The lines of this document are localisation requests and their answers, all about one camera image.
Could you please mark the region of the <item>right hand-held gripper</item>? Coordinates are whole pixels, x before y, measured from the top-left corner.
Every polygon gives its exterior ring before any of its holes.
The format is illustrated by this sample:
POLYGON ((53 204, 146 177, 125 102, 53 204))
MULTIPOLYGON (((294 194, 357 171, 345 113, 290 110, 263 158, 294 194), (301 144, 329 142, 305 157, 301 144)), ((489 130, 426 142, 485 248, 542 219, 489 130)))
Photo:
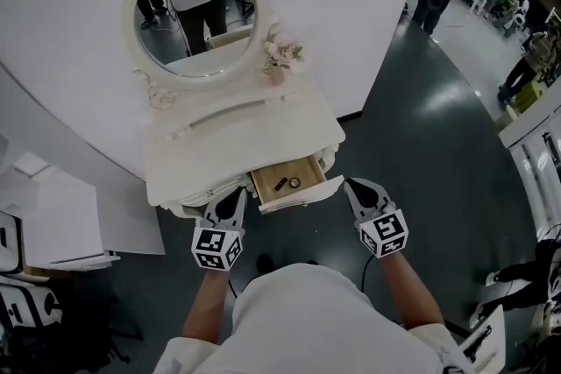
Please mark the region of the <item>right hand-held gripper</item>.
POLYGON ((406 246, 408 226, 404 215, 382 185, 362 178, 347 178, 344 191, 359 239, 376 258, 406 246))

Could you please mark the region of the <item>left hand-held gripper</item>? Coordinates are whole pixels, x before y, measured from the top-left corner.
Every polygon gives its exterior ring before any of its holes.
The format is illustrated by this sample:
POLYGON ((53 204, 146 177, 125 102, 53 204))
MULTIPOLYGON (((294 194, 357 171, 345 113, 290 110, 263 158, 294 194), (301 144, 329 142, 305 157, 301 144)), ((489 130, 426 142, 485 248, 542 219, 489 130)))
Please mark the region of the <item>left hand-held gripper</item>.
POLYGON ((243 220, 247 203, 244 187, 220 194, 195 226, 191 251, 198 266, 228 272, 243 251, 243 220))

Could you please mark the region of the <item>wooden large drawer white front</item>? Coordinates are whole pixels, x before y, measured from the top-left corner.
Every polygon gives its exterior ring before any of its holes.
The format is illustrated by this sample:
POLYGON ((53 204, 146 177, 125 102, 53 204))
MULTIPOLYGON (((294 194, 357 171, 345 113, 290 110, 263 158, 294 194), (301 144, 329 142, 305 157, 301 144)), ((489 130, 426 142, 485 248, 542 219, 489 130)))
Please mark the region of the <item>wooden large drawer white front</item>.
POLYGON ((323 201, 336 193, 344 182, 342 175, 327 179, 315 155, 253 170, 251 176, 263 215, 323 201), (276 192, 274 187, 283 177, 287 177, 288 182, 276 192), (301 181, 298 188, 289 185, 293 177, 301 181))

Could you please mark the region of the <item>person's left forearm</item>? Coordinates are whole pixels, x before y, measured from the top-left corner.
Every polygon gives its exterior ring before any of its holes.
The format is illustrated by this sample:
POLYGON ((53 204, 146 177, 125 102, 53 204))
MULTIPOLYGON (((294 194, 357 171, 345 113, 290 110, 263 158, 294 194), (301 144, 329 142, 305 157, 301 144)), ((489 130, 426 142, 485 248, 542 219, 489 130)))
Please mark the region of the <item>person's left forearm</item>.
POLYGON ((206 271, 181 330, 181 337, 218 344, 230 274, 206 271))

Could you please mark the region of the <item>person's right forearm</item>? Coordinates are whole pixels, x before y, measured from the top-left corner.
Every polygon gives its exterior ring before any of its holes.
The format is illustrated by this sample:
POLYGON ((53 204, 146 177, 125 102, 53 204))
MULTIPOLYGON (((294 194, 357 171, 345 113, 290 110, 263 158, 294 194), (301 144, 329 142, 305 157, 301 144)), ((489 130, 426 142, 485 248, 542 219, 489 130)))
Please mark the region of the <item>person's right forearm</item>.
POLYGON ((436 300, 400 251, 383 257, 380 266, 407 330, 430 324, 444 325, 436 300))

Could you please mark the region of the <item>cream vanity dressing table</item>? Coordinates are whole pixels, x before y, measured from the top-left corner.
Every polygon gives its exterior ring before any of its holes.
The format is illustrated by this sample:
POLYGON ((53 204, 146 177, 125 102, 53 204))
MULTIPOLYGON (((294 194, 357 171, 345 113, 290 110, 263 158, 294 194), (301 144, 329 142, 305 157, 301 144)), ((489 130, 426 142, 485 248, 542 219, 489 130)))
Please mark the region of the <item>cream vanity dressing table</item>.
POLYGON ((262 71, 265 42, 240 74, 193 89, 153 86, 132 61, 152 109, 144 143, 152 206, 197 218, 200 207, 235 187, 259 199, 253 170, 311 155, 325 177, 333 166, 345 135, 330 105, 305 70, 286 72, 283 84, 272 85, 262 71), (186 127, 189 137, 162 139, 186 127))

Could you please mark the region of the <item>person's left black shoe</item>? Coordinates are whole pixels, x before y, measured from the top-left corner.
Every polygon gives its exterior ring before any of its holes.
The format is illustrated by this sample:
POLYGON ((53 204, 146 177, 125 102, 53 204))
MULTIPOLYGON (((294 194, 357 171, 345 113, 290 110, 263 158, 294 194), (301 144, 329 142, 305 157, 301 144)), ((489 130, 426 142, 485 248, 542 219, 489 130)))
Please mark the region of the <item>person's left black shoe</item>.
POLYGON ((259 276, 266 275, 276 270, 275 263, 267 254, 261 254, 256 261, 256 269, 259 276))

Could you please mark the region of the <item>person's white shirt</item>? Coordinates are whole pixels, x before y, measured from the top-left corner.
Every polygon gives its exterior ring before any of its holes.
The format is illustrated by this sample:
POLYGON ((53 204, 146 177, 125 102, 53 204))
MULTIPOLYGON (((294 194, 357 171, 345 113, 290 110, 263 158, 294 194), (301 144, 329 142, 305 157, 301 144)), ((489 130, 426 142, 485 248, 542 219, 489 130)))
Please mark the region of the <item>person's white shirt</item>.
POLYGON ((442 324, 406 330, 343 274, 294 264, 238 296, 221 344, 171 339, 153 374, 474 374, 442 324))

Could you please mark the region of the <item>white flat cabinet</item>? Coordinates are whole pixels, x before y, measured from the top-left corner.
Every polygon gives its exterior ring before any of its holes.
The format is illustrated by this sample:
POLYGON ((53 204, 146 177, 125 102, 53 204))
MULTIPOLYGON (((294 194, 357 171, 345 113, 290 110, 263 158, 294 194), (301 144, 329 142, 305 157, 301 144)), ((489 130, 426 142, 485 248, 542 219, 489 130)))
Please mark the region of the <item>white flat cabinet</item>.
POLYGON ((165 255, 156 211, 142 188, 111 192, 46 163, 31 152, 0 149, 0 254, 20 228, 25 264, 85 272, 123 253, 165 255))

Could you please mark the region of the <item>pink vase with flowers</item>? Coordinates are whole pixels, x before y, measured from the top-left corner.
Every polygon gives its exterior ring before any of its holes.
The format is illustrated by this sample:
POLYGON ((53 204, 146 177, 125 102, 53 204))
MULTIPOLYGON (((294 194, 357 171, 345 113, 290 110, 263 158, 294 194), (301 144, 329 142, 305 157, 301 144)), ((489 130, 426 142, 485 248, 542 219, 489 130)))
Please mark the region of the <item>pink vase with flowers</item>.
POLYGON ((280 86, 285 73, 298 74, 306 69, 304 44, 291 39, 286 33, 270 32, 265 41, 266 62, 262 71, 272 85, 280 86))

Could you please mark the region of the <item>white shelving rack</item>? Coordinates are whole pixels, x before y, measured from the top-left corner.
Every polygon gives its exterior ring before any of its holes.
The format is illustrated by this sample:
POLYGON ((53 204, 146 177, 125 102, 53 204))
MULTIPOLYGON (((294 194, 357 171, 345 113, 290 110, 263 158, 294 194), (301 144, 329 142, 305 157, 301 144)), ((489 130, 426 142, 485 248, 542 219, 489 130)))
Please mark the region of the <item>white shelving rack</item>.
POLYGON ((561 106, 504 146, 521 176, 537 238, 561 240, 561 106))

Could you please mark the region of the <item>black device on board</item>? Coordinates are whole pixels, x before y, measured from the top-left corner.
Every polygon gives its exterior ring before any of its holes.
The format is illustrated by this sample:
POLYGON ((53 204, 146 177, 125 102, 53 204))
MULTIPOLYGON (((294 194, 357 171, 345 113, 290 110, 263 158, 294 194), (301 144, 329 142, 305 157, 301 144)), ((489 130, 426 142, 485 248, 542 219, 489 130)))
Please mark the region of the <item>black device on board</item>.
POLYGON ((490 325, 481 326, 476 331, 474 331, 461 345, 460 349, 463 351, 465 357, 474 363, 477 358, 477 352, 479 351, 482 343, 491 335, 493 332, 490 325))

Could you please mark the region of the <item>white table board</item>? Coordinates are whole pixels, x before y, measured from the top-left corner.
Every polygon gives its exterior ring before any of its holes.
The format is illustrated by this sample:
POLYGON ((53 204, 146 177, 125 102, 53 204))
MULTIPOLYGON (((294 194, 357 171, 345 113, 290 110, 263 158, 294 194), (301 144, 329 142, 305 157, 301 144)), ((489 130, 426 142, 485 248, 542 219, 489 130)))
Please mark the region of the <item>white table board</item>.
POLYGON ((485 325, 490 325, 493 332, 482 343, 475 362, 468 361, 471 363, 475 374, 499 374, 506 365, 506 332, 502 306, 495 308, 473 332, 485 325))

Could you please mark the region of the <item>green stool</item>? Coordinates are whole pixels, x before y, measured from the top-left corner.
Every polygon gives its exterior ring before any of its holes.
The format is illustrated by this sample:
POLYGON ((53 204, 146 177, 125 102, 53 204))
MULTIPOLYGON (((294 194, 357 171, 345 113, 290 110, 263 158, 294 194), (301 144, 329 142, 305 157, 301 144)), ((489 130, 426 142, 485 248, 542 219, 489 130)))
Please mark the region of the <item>green stool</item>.
POLYGON ((521 115, 529 109, 540 97, 543 95, 542 86, 536 82, 531 81, 527 83, 521 91, 515 96, 514 109, 518 115, 521 115))

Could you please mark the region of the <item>oval white-framed mirror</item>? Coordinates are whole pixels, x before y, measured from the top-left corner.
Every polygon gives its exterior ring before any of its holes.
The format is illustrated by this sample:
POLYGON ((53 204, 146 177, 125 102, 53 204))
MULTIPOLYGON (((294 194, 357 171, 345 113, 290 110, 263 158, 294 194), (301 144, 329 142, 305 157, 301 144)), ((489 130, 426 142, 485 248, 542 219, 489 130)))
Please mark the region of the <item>oval white-framed mirror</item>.
POLYGON ((227 24, 227 0, 125 0, 123 27, 138 72, 153 86, 193 89, 240 74, 258 58, 271 25, 270 1, 254 0, 249 14, 242 39, 226 45, 221 42, 236 34, 227 24), (160 16, 179 26, 184 54, 176 60, 151 46, 167 42, 155 34, 160 16))

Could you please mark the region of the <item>white and black robot unit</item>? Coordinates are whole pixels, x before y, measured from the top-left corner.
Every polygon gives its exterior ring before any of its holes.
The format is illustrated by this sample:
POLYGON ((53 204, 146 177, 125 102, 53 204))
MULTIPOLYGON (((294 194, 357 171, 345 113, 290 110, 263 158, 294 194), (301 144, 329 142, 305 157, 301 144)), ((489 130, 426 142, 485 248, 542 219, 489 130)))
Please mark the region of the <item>white and black robot unit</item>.
POLYGON ((13 328, 42 328, 61 323, 62 312, 54 292, 10 275, 23 273, 21 221, 0 212, 0 306, 13 328))

